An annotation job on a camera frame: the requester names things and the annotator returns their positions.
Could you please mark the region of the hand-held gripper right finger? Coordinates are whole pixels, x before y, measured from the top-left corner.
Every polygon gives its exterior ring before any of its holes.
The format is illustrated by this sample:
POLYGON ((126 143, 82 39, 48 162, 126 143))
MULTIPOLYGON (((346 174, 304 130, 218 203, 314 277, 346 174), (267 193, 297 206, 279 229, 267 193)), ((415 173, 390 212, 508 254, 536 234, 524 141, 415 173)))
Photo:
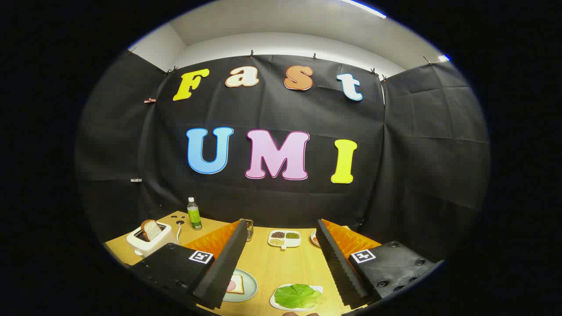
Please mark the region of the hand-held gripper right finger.
POLYGON ((399 241, 384 244, 319 219, 316 235, 343 304, 367 310, 410 292, 441 268, 399 241))

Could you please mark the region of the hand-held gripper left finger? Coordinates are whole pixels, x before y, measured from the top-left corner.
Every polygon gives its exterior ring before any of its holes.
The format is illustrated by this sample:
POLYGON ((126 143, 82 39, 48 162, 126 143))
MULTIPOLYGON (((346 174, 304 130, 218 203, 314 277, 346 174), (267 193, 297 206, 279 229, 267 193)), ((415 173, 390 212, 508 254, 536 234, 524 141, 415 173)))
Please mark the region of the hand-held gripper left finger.
POLYGON ((246 242, 247 222, 240 219, 185 245, 166 243, 130 271, 177 302, 215 309, 246 242))

